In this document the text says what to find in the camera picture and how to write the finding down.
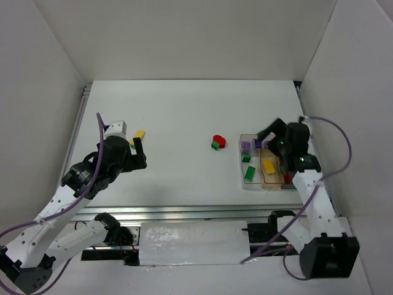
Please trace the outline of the small purple lego plate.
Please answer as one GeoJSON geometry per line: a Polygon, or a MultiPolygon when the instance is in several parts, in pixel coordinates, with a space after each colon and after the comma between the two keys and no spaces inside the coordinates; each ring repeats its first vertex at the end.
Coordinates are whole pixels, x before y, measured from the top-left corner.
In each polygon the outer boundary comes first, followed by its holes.
{"type": "Polygon", "coordinates": [[[252,140],[252,145],[253,145],[254,149],[261,149],[262,148],[262,143],[257,138],[254,138],[252,140]]]}

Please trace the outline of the curved purple lego brick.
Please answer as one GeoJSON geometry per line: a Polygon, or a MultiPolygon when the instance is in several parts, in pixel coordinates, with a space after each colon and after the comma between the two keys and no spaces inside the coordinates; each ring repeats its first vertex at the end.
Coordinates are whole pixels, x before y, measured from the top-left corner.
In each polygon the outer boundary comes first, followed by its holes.
{"type": "Polygon", "coordinates": [[[241,148],[242,149],[250,149],[251,148],[251,143],[249,141],[242,141],[241,142],[241,148]]]}

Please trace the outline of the curved yellow lego brick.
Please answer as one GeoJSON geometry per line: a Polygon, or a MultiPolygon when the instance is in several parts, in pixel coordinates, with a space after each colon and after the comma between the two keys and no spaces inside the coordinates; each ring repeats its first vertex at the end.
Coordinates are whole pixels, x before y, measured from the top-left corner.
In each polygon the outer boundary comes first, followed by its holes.
{"type": "Polygon", "coordinates": [[[273,162],[270,159],[263,160],[263,166],[267,174],[273,174],[276,172],[273,162]]]}

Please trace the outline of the small curved green brick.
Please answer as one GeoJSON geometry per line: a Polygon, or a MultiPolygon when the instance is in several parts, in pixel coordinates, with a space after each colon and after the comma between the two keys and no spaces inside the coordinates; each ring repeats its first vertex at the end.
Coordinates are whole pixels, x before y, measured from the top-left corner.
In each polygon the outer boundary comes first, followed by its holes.
{"type": "Polygon", "coordinates": [[[250,155],[244,155],[242,162],[244,163],[249,163],[251,161],[251,156],[250,155]]]}

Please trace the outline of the green plate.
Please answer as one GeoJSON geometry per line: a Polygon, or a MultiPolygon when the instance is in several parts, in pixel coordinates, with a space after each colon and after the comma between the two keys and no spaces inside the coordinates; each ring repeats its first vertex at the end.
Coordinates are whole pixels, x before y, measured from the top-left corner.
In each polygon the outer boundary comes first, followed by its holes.
{"type": "Polygon", "coordinates": [[[246,181],[251,182],[254,179],[255,171],[256,171],[255,167],[248,166],[246,173],[244,175],[244,179],[246,181]]]}

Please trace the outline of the red rounded lego brick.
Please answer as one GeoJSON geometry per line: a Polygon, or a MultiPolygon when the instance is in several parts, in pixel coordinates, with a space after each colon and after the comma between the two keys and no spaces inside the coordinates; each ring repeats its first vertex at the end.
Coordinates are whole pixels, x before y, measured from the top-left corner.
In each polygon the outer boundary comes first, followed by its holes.
{"type": "Polygon", "coordinates": [[[227,143],[226,139],[221,135],[214,135],[213,141],[219,144],[220,149],[223,149],[227,143]]]}

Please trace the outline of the green square lego brick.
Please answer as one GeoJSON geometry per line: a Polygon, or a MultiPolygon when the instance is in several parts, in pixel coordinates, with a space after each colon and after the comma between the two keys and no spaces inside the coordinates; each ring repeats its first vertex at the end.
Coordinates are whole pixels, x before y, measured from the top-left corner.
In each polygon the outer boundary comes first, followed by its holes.
{"type": "Polygon", "coordinates": [[[211,147],[218,151],[220,149],[220,143],[217,141],[213,141],[211,147]]]}

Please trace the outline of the long yellow lego brick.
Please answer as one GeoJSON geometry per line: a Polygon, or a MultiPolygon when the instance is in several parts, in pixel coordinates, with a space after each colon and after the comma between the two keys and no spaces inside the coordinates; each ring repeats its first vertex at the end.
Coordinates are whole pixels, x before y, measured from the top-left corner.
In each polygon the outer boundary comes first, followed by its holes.
{"type": "Polygon", "coordinates": [[[135,134],[135,138],[140,138],[143,139],[143,137],[145,136],[146,132],[144,130],[138,130],[135,134]]]}

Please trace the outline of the right arm base joint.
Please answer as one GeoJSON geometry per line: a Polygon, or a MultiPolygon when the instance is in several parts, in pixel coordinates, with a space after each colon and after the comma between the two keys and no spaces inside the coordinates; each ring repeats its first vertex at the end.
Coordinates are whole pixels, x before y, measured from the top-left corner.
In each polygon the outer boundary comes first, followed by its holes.
{"type": "Polygon", "coordinates": [[[275,210],[268,216],[267,222],[251,223],[241,230],[248,233],[251,243],[266,243],[278,233],[277,219],[287,216],[292,218],[295,213],[290,210],[275,210]]]}

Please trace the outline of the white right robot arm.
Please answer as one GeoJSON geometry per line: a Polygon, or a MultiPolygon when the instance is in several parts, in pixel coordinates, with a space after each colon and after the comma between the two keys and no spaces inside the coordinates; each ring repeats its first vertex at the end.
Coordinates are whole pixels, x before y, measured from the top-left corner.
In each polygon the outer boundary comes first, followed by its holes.
{"type": "Polygon", "coordinates": [[[317,157],[308,152],[311,133],[304,120],[305,117],[300,117],[298,122],[285,123],[277,118],[257,134],[260,141],[274,136],[268,150],[279,158],[284,172],[290,174],[303,206],[298,213],[272,212],[269,223],[273,236],[251,257],[267,254],[267,248],[284,237],[290,246],[282,253],[288,255],[292,250],[298,253],[302,281],[348,278],[360,245],[341,225],[324,182],[345,171],[351,162],[348,160],[339,170],[323,174],[317,157]]]}

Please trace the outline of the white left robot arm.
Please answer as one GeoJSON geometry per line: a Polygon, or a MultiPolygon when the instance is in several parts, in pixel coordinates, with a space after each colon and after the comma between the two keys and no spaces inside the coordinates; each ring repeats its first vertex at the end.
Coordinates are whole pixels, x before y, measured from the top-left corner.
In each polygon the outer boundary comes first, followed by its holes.
{"type": "Polygon", "coordinates": [[[109,213],[100,213],[74,232],[60,238],[71,219],[105,190],[121,173],[147,166],[140,138],[134,145],[119,136],[98,143],[98,151],[74,164],[63,176],[60,187],[34,221],[5,231],[21,234],[1,247],[1,271],[21,294],[43,294],[53,271],[66,265],[84,249],[98,243],[131,246],[133,234],[109,213]]]}

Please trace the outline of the left arm base joint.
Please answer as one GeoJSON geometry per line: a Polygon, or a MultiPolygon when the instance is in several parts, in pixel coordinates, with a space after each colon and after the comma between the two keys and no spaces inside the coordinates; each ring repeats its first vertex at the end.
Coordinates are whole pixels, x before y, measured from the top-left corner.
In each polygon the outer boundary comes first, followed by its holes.
{"type": "Polygon", "coordinates": [[[134,235],[109,213],[100,213],[86,225],[58,238],[51,243],[46,255],[65,258],[73,257],[84,249],[104,243],[109,246],[133,246],[134,235]]]}

